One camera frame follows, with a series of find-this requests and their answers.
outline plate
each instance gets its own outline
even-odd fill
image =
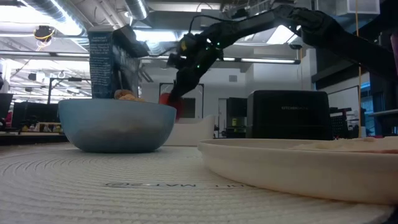
[[[212,139],[199,143],[213,172],[248,185],[349,202],[397,204],[398,155],[289,149],[307,140]]]

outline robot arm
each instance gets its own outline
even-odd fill
[[[281,5],[245,20],[213,24],[200,34],[184,35],[177,45],[177,53],[171,54],[167,62],[178,69],[169,101],[194,89],[213,63],[217,59],[223,60],[222,49],[242,37],[279,25],[301,36],[308,45],[331,50],[372,73],[394,82],[398,80],[392,52],[346,32],[323,12]]]

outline round placemat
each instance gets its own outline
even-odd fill
[[[370,224],[393,210],[234,183],[209,171],[195,148],[148,154],[34,148],[0,154],[0,223]]]

